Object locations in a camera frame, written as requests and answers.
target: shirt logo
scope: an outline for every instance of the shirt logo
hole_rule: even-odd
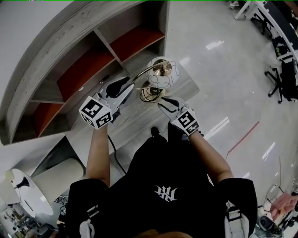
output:
[[[175,190],[177,188],[175,188],[171,191],[171,187],[168,187],[167,191],[166,191],[166,188],[164,186],[162,188],[160,188],[159,186],[156,185],[156,187],[158,187],[158,191],[154,191],[154,192],[156,192],[158,195],[160,195],[160,197],[162,199],[166,200],[167,202],[170,202],[170,201],[172,202],[172,201],[176,200],[176,199],[174,199],[174,195],[175,195]]]

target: person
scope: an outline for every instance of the person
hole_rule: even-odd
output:
[[[233,178],[228,163],[199,131],[186,137],[169,123],[167,141],[153,127],[152,137],[137,150],[127,174],[110,187],[107,127],[93,132],[87,179],[70,187],[66,209],[70,238],[225,237],[227,200],[247,217],[249,235],[253,233],[257,220],[253,182]],[[86,222],[92,224],[87,234]]]

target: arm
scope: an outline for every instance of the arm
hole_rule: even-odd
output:
[[[189,136],[190,143],[199,154],[207,168],[207,173],[214,184],[223,179],[233,178],[233,174],[225,159],[197,131]]]
[[[88,179],[99,179],[110,186],[108,125],[93,131],[86,176]]]

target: lamp shade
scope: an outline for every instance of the lamp shade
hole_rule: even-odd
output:
[[[164,64],[153,67],[151,70],[146,72],[149,83],[156,88],[166,89],[173,86],[179,79],[179,68],[175,61],[159,56],[152,59],[147,67],[158,64],[162,61],[167,60]]]

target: white floor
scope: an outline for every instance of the white floor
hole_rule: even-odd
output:
[[[203,133],[235,177],[253,180],[261,205],[273,184],[281,181],[290,189],[295,177],[298,103],[284,99],[279,105],[277,93],[267,96],[274,85],[264,71],[277,63],[272,43],[250,20],[234,20],[236,13],[225,1],[171,2],[166,56],[179,61],[197,83],[200,93],[188,103]],[[125,168],[148,136],[118,151]]]

